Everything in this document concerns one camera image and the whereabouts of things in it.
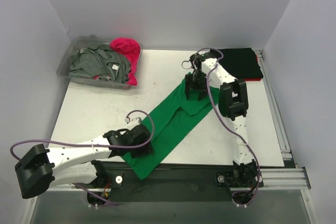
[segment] white tabletop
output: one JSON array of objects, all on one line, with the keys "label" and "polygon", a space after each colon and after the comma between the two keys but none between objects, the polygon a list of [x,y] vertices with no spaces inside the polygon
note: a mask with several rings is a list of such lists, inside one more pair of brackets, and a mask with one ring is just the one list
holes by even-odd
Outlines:
[{"label": "white tabletop", "polygon": [[[80,143],[109,130],[125,128],[124,117],[134,109],[150,112],[188,72],[181,67],[194,51],[144,50],[138,65],[138,86],[130,90],[70,83],[52,140]],[[247,82],[249,144],[262,166],[284,166],[263,81]],[[210,113],[164,159],[163,163],[231,165],[231,135]],[[123,161],[120,157],[110,161]]]}]

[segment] folded black garment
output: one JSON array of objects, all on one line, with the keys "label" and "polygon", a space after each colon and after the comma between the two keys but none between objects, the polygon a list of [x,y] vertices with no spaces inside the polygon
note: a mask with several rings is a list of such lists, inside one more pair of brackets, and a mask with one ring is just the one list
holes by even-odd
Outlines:
[{"label": "folded black garment", "polygon": [[[257,56],[251,48],[219,49],[224,58],[219,61],[225,70],[237,79],[260,80],[264,77],[257,61]],[[221,55],[215,50],[210,51],[216,58]]]}]

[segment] red cloth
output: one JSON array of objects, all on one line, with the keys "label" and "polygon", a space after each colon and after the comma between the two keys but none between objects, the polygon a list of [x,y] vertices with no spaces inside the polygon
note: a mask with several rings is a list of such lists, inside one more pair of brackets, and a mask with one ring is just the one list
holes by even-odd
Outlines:
[{"label": "red cloth", "polygon": [[138,82],[136,81],[135,72],[137,71],[138,59],[140,56],[140,45],[139,43],[130,38],[118,38],[114,39],[110,43],[112,50],[124,55],[131,62],[131,71],[128,74],[130,85],[136,86]]}]

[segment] plastic bin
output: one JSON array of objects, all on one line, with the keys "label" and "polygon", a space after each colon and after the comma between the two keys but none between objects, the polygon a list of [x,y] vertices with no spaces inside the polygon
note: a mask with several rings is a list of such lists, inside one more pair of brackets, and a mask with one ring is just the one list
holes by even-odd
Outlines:
[{"label": "plastic bin", "polygon": [[[70,66],[72,63],[71,55],[76,51],[83,47],[88,47],[88,45],[91,42],[101,42],[101,43],[110,43],[114,39],[104,39],[104,38],[97,38],[97,37],[84,37],[80,36],[75,38],[69,49],[66,51],[58,69],[57,69],[57,75],[63,78],[68,79],[69,81],[73,81],[76,83],[86,84],[86,85],[92,85],[92,86],[98,86],[98,87],[106,87],[106,88],[114,88],[114,89],[130,89],[132,85],[129,85],[127,83],[117,83],[112,81],[102,81],[102,80],[93,80],[93,79],[86,79],[86,78],[78,78],[78,77],[71,77],[70,74]],[[142,55],[142,49],[143,46],[140,44],[140,55],[138,59],[138,63],[140,61],[141,55]]]}]

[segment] gray floor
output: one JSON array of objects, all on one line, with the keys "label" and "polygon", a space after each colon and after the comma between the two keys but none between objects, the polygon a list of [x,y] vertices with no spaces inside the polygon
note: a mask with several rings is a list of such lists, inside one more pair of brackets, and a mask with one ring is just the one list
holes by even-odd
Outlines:
[{"label": "gray floor", "polygon": [[80,191],[48,191],[38,197],[31,224],[41,223],[309,223],[301,192],[259,191],[247,209],[232,202],[142,202],[88,208]]}]

